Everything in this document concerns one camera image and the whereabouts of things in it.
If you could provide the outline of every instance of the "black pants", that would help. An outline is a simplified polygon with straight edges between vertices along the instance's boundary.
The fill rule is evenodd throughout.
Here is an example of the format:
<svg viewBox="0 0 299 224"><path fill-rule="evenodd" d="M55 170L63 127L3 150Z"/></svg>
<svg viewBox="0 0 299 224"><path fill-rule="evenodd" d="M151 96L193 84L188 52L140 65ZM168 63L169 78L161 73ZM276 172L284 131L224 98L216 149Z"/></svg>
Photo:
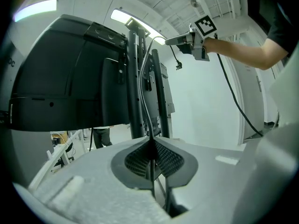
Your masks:
<svg viewBox="0 0 299 224"><path fill-rule="evenodd" d="M110 129L93 129L93 139L96 148L101 148L103 145L110 146Z"/></svg>

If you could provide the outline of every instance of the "ceiling light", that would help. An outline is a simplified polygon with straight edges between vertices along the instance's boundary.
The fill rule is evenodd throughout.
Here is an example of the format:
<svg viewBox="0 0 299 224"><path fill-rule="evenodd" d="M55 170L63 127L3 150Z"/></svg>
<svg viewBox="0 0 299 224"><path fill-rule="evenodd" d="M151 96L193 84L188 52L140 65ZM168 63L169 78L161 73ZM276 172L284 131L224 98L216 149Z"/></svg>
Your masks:
<svg viewBox="0 0 299 224"><path fill-rule="evenodd" d="M145 29L147 29L150 32L149 37L154 38L155 36L162 36L164 37L161 33L157 32L154 28L152 28L150 25L146 24L145 22L141 21L139 18L132 16L131 14L128 14L122 10L115 9L113 10L110 18L113 20L120 21L124 24L129 21L130 18L134 18L138 23L140 23ZM156 38L155 41L160 43L161 45L165 44L165 40L163 38Z"/></svg>
<svg viewBox="0 0 299 224"><path fill-rule="evenodd" d="M43 2L38 2L35 4L32 4L28 7L23 8L21 11L17 12L14 15L14 21L19 21L25 17L38 14L38 13L44 13L49 11L56 11L57 10L57 0L48 0Z"/></svg>

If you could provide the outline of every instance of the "power cord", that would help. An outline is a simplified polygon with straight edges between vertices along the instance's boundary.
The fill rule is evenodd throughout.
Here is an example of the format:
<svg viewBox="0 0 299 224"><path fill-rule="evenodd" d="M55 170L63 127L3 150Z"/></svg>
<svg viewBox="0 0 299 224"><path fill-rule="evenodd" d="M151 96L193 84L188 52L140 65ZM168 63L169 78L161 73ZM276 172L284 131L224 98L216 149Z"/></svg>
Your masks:
<svg viewBox="0 0 299 224"><path fill-rule="evenodd" d="M75 148L74 148L74 146L75 146L75 144L73 143L73 150L72 150L72 152L71 152L71 157L74 157L74 155L76 154L76 150L75 150Z"/></svg>
<svg viewBox="0 0 299 224"><path fill-rule="evenodd" d="M92 128L92 133L90 135L90 146L89 146L89 152L91 151L92 149L92 143L93 143L93 128Z"/></svg>
<svg viewBox="0 0 299 224"><path fill-rule="evenodd" d="M150 113L149 113L149 110L146 106L146 103L145 103L145 100L144 100L144 96L143 96L143 90L142 90L142 74L143 74L143 71L144 71L144 67L145 67L145 64L146 64L146 61L149 57L149 54L150 54L150 48L151 48L151 45L153 44L154 40L156 38L163 38L165 39L164 37L162 36L155 36L150 44L149 44L149 47L147 48L146 52L145 52L145 56L144 56L144 59L143 59L143 62L141 64L141 67L140 67L140 75L139 75L139 95L140 95L140 98L141 98L141 105L142 105L142 108L143 108L143 111L145 113L145 118L147 120L147 125L148 125L148 129L149 129L149 140L150 141L153 141L155 135L154 135L154 130L153 130L153 124L151 122L151 119L150 119ZM154 181L155 181L155 161L154 160L150 160L150 180L152 181L152 184L154 185Z"/></svg>
<svg viewBox="0 0 299 224"><path fill-rule="evenodd" d="M173 49L172 49L171 46L170 46L170 49L171 49L171 51L172 51L172 53L173 53L174 58L176 59L176 61L177 61L177 63L178 63L178 65L176 66L177 70L182 69L182 68L183 68L183 65L182 65L182 63L177 59L177 57L176 57L176 55L174 54L174 51L173 51Z"/></svg>
<svg viewBox="0 0 299 224"><path fill-rule="evenodd" d="M238 102L237 102L237 99L235 97L235 93L230 85L230 82L228 80L228 76L226 74L226 71L223 67L223 63L222 63L222 60L220 58L220 55L217 53L217 56L218 56L218 59L219 59L219 62L220 62L220 65L222 67L222 70L223 70L223 73L224 73L224 76L225 76L225 79L226 79L226 82L228 83L228 86L229 86L229 89L230 89L230 92L232 93L233 95L233 99L234 99L234 102L236 104L236 106L238 107L238 110L240 111L240 113L242 114L242 116L244 117L244 119L247 121L247 123L249 124L249 126L254 130L254 132L256 132L258 135L260 135L261 137L263 137L263 135L252 125L252 123L249 121L249 119L247 118L247 116L244 114L243 110L240 108Z"/></svg>

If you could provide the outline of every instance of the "white wall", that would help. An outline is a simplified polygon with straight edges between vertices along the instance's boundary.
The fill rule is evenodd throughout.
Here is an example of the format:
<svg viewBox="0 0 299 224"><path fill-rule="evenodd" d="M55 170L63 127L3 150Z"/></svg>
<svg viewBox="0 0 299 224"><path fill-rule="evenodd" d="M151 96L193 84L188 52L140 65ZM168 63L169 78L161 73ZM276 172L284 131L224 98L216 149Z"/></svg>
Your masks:
<svg viewBox="0 0 299 224"><path fill-rule="evenodd" d="M164 62L176 110L171 115L173 137L195 145L243 149L238 146L240 114L217 55L209 54L210 62L195 61L192 55L176 55L183 63L182 69L176 70L171 56ZM228 63L221 58L235 91Z"/></svg>

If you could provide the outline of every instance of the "black t-shirt sleeve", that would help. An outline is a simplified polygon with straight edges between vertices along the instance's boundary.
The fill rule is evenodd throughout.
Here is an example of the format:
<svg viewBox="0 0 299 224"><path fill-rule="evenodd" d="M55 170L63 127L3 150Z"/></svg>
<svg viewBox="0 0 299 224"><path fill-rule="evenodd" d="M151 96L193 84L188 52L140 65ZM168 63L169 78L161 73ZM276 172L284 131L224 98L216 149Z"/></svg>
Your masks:
<svg viewBox="0 0 299 224"><path fill-rule="evenodd" d="M276 7L268 38L289 52L289 55L294 51L298 42L298 34L294 26L283 16L278 6Z"/></svg>

